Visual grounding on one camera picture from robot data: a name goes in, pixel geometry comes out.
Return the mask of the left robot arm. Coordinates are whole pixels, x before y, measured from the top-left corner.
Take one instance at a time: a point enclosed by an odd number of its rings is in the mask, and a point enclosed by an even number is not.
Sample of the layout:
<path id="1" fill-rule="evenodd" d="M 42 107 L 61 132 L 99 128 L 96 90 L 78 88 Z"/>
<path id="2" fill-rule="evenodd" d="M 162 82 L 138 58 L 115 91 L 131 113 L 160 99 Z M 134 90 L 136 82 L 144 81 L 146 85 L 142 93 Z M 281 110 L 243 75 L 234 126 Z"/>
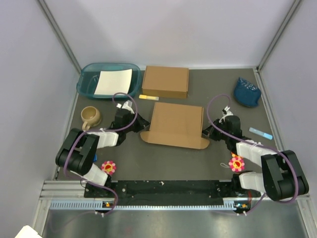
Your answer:
<path id="1" fill-rule="evenodd" d="M 55 163 L 95 184 L 95 191 L 100 196 L 108 196 L 112 192 L 110 175 L 95 164 L 96 151 L 105 147 L 119 146 L 126 139 L 127 133 L 138 133 L 149 125 L 149 121 L 133 110 L 118 109 L 114 121 L 107 129 L 89 132 L 77 128 L 71 129 L 56 155 Z"/>

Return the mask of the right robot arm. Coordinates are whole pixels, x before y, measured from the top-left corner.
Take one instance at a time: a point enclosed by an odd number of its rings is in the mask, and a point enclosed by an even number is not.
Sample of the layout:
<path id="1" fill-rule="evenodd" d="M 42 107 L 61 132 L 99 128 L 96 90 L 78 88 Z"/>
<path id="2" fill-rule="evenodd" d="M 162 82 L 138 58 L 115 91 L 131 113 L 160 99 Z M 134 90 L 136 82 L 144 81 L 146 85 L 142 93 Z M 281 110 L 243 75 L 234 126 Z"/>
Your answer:
<path id="1" fill-rule="evenodd" d="M 216 119 L 202 134 L 214 141 L 223 140 L 227 149 L 261 167 L 261 173 L 239 172 L 231 184 L 232 192 L 243 196 L 249 189 L 266 195 L 273 201 L 293 198 L 309 192 L 309 184 L 292 150 L 277 151 L 245 137 L 238 116 Z"/>

